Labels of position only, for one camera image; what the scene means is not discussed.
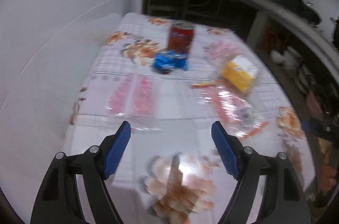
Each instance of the table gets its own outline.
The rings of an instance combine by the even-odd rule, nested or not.
[[[70,146],[70,154],[67,155],[83,153],[90,146],[99,145],[104,137],[116,132],[123,120],[131,121],[133,125],[134,120],[128,113],[122,117],[112,117],[107,109],[116,84],[126,74],[135,73],[153,75],[159,80],[156,111],[152,119],[152,128],[157,129],[132,132],[114,179],[106,181],[111,198],[125,224],[162,223],[160,218],[149,213],[148,208],[155,198],[143,188],[143,179],[149,176],[150,165],[156,156],[172,157],[178,152],[183,152],[196,158],[217,157],[213,153],[215,145],[210,133],[211,125],[217,117],[206,114],[197,106],[196,97],[189,88],[189,84],[193,82],[216,77],[216,70],[206,62],[202,48],[216,39],[215,35],[209,34],[210,28],[196,26],[188,71],[175,70],[168,75],[159,75],[151,69],[150,61],[133,62],[123,56],[122,49],[127,44],[140,40],[140,37],[157,42],[159,47],[165,47],[169,28],[170,22],[166,20],[150,19],[136,13],[125,15],[118,28],[118,31],[123,33],[116,34],[115,42],[104,45],[93,63],[92,70],[83,84],[82,90],[86,90],[80,92],[79,97],[82,100],[79,101],[74,125],[70,126],[67,132],[67,144]],[[247,100],[264,116],[269,125],[242,143],[244,146],[253,147],[259,154],[275,156],[279,151],[284,151],[283,141],[279,136],[281,130],[276,121],[276,117],[279,116],[278,108],[291,104],[272,74],[246,44],[233,32],[221,32],[237,42],[243,54],[262,70],[258,84],[251,90],[252,94]],[[306,138],[296,141],[295,145],[301,152],[302,184],[305,190],[315,178],[314,164]],[[190,219],[194,224],[217,223],[236,186],[236,181],[223,167],[214,168],[210,179],[217,187],[216,193],[209,198],[215,203],[215,207],[211,211],[191,213]],[[95,223],[85,198],[81,176],[77,177],[77,180],[85,218],[89,223]],[[263,185],[264,177],[261,177],[248,223],[256,219]]]

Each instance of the metal screw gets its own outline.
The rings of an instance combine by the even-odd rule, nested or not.
[[[62,159],[62,158],[63,158],[63,152],[58,152],[58,153],[55,155],[55,158],[57,158],[58,160]]]
[[[287,155],[283,152],[279,152],[279,158],[285,160],[287,158]]]
[[[244,151],[247,154],[252,154],[253,153],[253,148],[251,148],[251,147],[244,147]]]
[[[98,146],[91,146],[89,148],[89,152],[91,153],[97,153],[99,151],[99,147]]]

